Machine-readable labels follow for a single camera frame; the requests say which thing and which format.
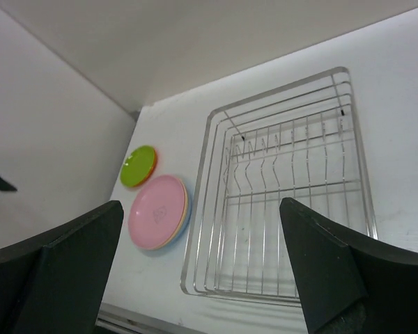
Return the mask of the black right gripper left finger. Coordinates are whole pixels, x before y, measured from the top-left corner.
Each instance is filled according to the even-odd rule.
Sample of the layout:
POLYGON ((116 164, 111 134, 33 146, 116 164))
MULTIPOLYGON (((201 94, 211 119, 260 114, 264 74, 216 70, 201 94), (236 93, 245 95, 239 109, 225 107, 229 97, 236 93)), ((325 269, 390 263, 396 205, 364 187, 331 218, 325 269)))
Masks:
POLYGON ((0 333, 92 333, 123 224, 111 200, 0 249, 0 333))

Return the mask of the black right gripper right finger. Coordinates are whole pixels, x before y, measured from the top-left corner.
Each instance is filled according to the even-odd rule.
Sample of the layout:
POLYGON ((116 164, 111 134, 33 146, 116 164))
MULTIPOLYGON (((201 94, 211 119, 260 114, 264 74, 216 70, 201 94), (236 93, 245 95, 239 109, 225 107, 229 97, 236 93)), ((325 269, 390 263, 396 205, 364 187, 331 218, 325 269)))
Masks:
POLYGON ((418 333, 418 253, 293 198, 279 213, 309 333, 418 333))

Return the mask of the beige plate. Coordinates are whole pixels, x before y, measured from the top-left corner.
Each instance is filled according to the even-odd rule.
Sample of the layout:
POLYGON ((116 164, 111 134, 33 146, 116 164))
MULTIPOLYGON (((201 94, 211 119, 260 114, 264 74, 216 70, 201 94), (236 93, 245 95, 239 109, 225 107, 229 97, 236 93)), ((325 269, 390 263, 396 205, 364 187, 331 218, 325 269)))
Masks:
POLYGON ((169 237, 163 244, 154 248, 154 251, 164 248, 165 246, 168 246, 169 244, 172 244, 173 242, 175 242, 181 236, 181 234, 183 233, 183 231, 185 230, 189 222, 189 218, 192 213, 192 204, 190 202, 189 193, 185 184, 183 183, 181 179, 179 179, 179 181, 181 185, 183 186, 183 190, 185 193, 185 209, 183 211, 182 219, 180 223, 178 224, 178 227, 176 228, 174 234, 171 237, 169 237))

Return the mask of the orange translucent plate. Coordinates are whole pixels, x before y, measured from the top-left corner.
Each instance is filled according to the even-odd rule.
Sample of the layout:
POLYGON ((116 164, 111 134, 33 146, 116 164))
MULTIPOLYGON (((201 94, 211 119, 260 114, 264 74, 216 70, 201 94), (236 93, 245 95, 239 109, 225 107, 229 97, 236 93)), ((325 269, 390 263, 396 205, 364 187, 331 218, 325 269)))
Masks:
POLYGON ((142 179, 142 181, 140 181, 139 185, 142 185, 143 183, 145 183, 151 177, 151 175, 154 173, 154 171, 157 167, 158 154, 157 154, 156 150, 153 150, 153 153, 154 153, 154 156, 153 156, 152 165, 151 165, 148 173, 146 174, 146 176, 142 179))

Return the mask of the green plate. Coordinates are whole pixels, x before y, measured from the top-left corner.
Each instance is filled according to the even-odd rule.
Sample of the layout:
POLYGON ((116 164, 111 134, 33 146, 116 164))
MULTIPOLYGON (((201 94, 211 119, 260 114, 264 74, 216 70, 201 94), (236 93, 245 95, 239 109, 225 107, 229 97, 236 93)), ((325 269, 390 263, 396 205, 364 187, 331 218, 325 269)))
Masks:
POLYGON ((150 145, 142 145, 135 149, 124 161, 120 180, 126 187, 139 186, 140 181, 148 173, 153 162, 153 150, 150 145))

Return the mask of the blue plate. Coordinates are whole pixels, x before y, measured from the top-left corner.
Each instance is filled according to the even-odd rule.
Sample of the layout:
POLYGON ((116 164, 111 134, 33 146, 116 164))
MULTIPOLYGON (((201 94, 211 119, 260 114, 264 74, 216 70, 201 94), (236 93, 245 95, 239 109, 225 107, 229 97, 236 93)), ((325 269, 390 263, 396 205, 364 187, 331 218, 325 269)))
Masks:
MULTIPOLYGON (((191 202, 191 204, 192 204, 192 197, 191 197, 191 194, 189 193, 189 199, 190 199, 190 202, 191 202)), ((185 228, 185 230, 183 231, 183 233, 181 234, 181 236, 175 241, 175 242, 173 242, 172 244, 174 244, 174 243, 176 243, 183 235, 184 235, 184 233, 185 233, 185 231, 186 231, 186 229, 187 229, 187 227, 185 228)))

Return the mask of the pink plate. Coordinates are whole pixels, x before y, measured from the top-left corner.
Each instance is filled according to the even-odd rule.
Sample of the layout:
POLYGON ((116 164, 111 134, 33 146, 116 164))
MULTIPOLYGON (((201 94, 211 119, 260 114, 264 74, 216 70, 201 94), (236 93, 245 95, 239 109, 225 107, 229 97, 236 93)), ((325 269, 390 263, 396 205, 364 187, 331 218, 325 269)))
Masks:
POLYGON ((185 222, 189 198, 183 182, 173 175, 149 181, 132 203, 127 220, 130 238, 146 251, 166 246, 185 222))

